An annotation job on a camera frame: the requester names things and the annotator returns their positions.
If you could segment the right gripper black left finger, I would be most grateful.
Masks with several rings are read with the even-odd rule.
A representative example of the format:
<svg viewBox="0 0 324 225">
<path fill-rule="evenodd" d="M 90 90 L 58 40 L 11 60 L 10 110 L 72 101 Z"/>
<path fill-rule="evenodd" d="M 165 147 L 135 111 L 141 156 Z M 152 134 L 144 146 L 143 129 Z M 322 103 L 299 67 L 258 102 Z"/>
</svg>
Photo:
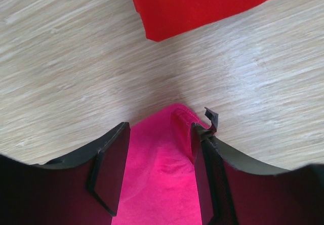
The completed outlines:
<svg viewBox="0 0 324 225">
<path fill-rule="evenodd" d="M 43 165 L 1 155 L 1 224 L 111 224 L 129 143 L 122 122 Z"/>
</svg>

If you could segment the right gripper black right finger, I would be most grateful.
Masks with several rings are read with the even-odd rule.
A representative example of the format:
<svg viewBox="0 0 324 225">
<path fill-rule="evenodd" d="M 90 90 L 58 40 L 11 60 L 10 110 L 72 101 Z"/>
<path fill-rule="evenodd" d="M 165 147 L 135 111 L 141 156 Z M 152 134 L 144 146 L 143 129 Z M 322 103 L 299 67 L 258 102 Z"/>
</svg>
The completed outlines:
<svg viewBox="0 0 324 225">
<path fill-rule="evenodd" d="M 287 170 L 261 162 L 218 139 L 218 114 L 205 115 L 209 128 L 191 127 L 203 224 L 323 224 L 322 164 Z"/>
</svg>

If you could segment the magenta pink t-shirt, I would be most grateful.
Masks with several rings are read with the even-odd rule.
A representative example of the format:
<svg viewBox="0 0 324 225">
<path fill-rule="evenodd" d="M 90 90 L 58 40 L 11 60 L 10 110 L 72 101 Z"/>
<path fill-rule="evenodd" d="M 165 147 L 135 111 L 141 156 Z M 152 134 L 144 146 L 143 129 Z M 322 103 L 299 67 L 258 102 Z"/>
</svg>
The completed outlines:
<svg viewBox="0 0 324 225">
<path fill-rule="evenodd" d="M 132 126 L 113 224 L 201 224 L 193 123 L 193 111 L 172 104 Z"/>
</svg>

